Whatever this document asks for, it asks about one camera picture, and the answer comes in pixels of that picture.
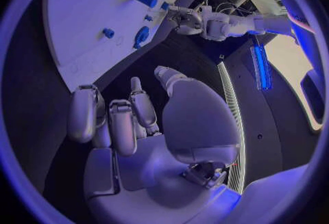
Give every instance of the white led strip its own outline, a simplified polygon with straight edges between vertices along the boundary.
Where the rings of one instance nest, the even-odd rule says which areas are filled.
[[[242,194],[243,188],[245,186],[246,168],[245,135],[243,132],[242,119],[232,82],[223,62],[218,65],[218,70],[223,83],[226,103],[228,104],[235,118],[241,138],[240,153],[237,156],[236,163],[230,167],[228,187],[236,192],[239,192],[239,194]]]

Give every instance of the robotic arm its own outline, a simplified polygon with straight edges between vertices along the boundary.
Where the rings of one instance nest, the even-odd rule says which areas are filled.
[[[242,17],[212,12],[211,6],[201,6],[200,12],[169,6],[167,18],[174,23],[179,34],[201,33],[203,38],[214,41],[243,36],[247,32],[255,35],[271,32],[295,37],[290,20],[285,16],[252,14]]]

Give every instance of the robotic hand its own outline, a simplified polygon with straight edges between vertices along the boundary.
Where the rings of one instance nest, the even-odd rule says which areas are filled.
[[[247,32],[256,35],[271,32],[295,38],[290,21],[285,16],[252,14],[242,17],[212,12],[211,6],[201,6],[200,12],[169,6],[167,19],[174,23],[175,30],[179,34],[201,33],[203,38],[214,41],[243,36]]]

